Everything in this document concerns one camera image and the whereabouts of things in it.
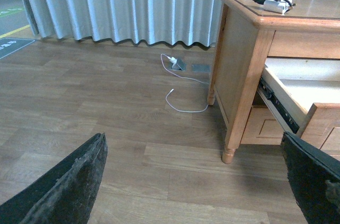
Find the wooden floor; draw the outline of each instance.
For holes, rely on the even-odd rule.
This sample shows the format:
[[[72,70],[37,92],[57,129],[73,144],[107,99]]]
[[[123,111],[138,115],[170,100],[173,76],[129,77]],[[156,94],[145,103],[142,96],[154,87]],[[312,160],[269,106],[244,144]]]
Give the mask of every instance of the wooden floor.
[[[278,146],[221,162],[225,126],[207,85],[168,74],[160,53],[211,64],[213,51],[36,41],[0,60],[0,203],[95,133],[108,158],[89,223],[306,223]]]

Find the yellow floor line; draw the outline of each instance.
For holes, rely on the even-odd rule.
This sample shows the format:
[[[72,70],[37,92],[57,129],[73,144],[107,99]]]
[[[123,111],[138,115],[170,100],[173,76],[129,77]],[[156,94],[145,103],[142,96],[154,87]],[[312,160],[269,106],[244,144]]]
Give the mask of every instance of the yellow floor line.
[[[23,26],[22,28],[19,28],[19,29],[16,29],[16,30],[13,30],[11,32],[8,32],[6,34],[1,35],[0,38],[7,37],[7,36],[9,36],[11,34],[17,33],[19,31],[24,30],[24,29],[29,28],[29,27],[30,27],[29,25]]]

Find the dresser leg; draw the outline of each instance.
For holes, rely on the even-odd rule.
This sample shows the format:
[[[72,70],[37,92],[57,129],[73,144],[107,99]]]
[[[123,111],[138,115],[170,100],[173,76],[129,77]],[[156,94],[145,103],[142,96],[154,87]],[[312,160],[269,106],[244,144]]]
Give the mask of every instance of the dresser leg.
[[[224,148],[222,161],[225,164],[230,164],[233,161],[234,154],[236,149],[226,149]]]
[[[207,102],[208,102],[208,105],[210,105],[210,106],[212,106],[215,102],[215,94],[214,94],[213,89],[209,90],[209,92],[208,92]]]

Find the open drawer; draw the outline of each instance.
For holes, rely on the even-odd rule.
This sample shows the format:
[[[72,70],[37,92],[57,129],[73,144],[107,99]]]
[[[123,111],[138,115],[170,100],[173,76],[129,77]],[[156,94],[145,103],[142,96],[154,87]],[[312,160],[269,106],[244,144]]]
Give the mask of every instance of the open drawer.
[[[258,92],[286,131],[340,151],[340,60],[267,58]]]

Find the dresser top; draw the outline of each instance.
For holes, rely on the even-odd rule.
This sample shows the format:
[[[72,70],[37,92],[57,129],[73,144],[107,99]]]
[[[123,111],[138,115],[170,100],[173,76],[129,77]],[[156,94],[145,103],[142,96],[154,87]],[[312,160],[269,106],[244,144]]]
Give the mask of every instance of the dresser top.
[[[281,15],[265,11],[253,0],[222,0],[257,28],[340,32],[340,0],[293,0],[296,6]]]

